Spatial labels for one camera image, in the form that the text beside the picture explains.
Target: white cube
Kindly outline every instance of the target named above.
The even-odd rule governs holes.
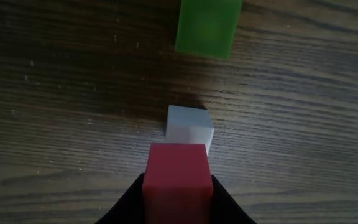
[[[205,144],[209,153],[214,126],[209,111],[183,106],[169,106],[166,143]]]

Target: red cube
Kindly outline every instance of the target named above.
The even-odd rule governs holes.
[[[204,144],[152,144],[144,176],[147,224],[209,223],[213,195]]]

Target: green cube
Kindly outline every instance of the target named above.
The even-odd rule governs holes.
[[[229,58],[242,0],[182,0],[175,50]]]

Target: cube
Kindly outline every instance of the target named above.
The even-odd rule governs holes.
[[[229,58],[242,0],[182,0],[175,50]]]
[[[213,184],[204,144],[152,144],[142,185],[146,224],[209,223]]]
[[[205,144],[208,155],[213,135],[208,110],[169,106],[165,143]]]

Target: wooden surface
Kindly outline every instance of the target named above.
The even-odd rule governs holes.
[[[358,0],[244,1],[230,60],[173,51],[180,1],[0,0],[0,223],[94,223],[205,106],[258,223],[358,223]]]

